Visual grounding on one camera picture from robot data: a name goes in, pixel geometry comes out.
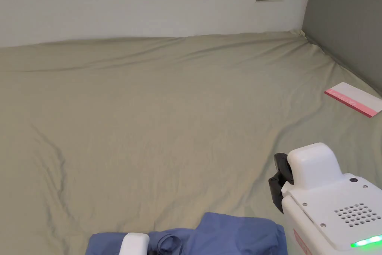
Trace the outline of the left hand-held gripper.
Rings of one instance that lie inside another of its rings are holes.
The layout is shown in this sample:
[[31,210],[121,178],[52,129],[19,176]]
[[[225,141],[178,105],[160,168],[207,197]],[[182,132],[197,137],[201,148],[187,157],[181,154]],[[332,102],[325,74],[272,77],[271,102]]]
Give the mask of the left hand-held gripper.
[[119,255],[147,255],[149,235],[144,233],[128,233],[124,236]]

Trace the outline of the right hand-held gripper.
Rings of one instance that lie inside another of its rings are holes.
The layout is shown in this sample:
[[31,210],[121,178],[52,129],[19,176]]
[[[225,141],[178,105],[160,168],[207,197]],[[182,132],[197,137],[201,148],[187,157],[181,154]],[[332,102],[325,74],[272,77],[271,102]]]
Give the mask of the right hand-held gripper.
[[274,155],[269,178],[274,205],[284,215],[290,255],[380,255],[382,191],[342,173],[323,143]]

